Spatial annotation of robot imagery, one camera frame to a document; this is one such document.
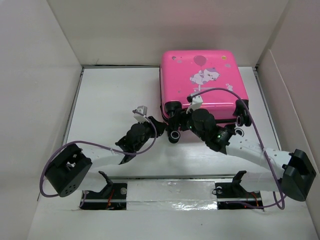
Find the pink hard-shell suitcase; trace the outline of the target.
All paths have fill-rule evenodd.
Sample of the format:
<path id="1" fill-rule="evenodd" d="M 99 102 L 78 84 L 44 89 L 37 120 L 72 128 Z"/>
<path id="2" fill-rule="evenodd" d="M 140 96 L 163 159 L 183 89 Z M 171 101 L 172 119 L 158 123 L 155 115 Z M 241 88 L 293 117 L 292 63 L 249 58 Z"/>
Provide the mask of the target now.
<path id="1" fill-rule="evenodd" d="M 249 97 L 234 55 L 228 50 L 170 50 L 159 67 L 160 110 L 167 123 L 168 140 L 181 137 L 176 113 L 187 110 L 190 94 L 200 95 L 202 109 L 211 113 L 218 126 L 249 127 Z"/>

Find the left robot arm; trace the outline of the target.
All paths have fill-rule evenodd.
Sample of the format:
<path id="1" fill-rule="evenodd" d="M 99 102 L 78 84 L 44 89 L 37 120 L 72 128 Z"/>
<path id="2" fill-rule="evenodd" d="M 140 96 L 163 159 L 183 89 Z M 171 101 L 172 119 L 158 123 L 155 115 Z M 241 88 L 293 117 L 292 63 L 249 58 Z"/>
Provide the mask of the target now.
<path id="1" fill-rule="evenodd" d="M 44 191 L 44 180 L 48 180 L 56 191 L 52 197 L 67 197 L 76 190 L 94 191 L 100 198 L 111 194 L 112 182 L 106 173 L 99 170 L 108 165 L 123 165 L 138 155 L 150 150 L 143 146 L 148 140 L 155 141 L 167 128 L 167 124 L 157 121 L 152 116 L 141 115 L 125 136 L 115 143 L 115 147 L 98 143 L 75 140 L 58 148 L 42 170 L 39 190 L 43 197 L 51 195 Z M 104 181 L 95 184 L 91 174 L 97 170 Z"/>

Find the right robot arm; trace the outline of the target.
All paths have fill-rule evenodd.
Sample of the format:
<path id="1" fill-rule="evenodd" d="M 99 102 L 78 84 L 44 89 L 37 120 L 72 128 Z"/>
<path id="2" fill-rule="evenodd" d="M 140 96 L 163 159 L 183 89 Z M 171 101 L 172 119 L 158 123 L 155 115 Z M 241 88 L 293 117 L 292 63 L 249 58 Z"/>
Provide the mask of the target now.
<path id="1" fill-rule="evenodd" d="M 268 170 L 263 173 L 239 171 L 231 184 L 235 196 L 242 197 L 254 191 L 278 191 L 295 201 L 307 199 L 317 173 L 304 151 L 281 151 L 252 142 L 236 134 L 231 127 L 218 126 L 214 116 L 203 108 L 184 110 L 180 114 L 180 124 L 183 131 L 193 132 L 212 151 Z"/>

